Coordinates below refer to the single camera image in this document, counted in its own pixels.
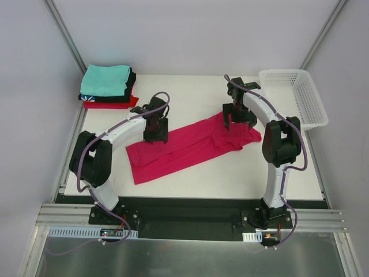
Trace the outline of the pink t shirt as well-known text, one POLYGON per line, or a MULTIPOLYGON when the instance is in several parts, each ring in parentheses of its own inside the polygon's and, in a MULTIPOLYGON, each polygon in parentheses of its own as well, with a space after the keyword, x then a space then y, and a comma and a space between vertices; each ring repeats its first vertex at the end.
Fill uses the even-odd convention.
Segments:
POLYGON ((240 151, 262 139, 260 132, 245 123, 227 129, 218 113, 191 125, 170 131, 168 141, 137 142, 126 147, 136 185, 175 173, 232 151, 240 151))

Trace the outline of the white plastic laundry basket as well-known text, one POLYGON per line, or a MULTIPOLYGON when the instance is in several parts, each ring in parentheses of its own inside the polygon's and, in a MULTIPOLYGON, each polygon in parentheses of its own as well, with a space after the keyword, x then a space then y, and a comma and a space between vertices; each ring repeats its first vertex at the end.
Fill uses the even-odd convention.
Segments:
POLYGON ((329 120, 318 90, 301 69, 273 69, 259 72, 265 97, 282 115, 297 116, 303 130, 325 126, 329 120))

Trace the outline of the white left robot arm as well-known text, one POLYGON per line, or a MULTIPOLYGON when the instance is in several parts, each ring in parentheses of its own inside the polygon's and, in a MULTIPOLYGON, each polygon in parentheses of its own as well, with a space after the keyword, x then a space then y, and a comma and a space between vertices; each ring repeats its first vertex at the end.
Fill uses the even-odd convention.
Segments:
POLYGON ((103 208, 102 218, 117 224, 122 211, 116 207, 119 197, 110 182, 112 156, 115 150, 137 135, 142 141, 168 141, 168 113, 170 100, 151 97, 149 103, 131 109, 120 122, 100 132, 81 132, 73 149, 69 170, 76 176, 79 193, 89 191, 95 204, 103 208))

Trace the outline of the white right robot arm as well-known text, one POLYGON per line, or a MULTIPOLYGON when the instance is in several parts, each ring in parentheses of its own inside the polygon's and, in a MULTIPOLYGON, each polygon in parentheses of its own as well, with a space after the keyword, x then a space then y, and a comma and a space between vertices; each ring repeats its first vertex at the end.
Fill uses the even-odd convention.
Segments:
POLYGON ((268 164, 267 185, 261 206, 247 217, 249 225, 266 230, 275 226, 287 214, 286 187, 288 174, 295 169, 299 155, 306 154, 298 117, 281 115, 255 83, 244 83, 240 77, 227 80, 227 94, 232 103, 223 105, 226 129, 233 123, 243 123, 253 128, 260 122, 264 128, 262 154, 268 164))

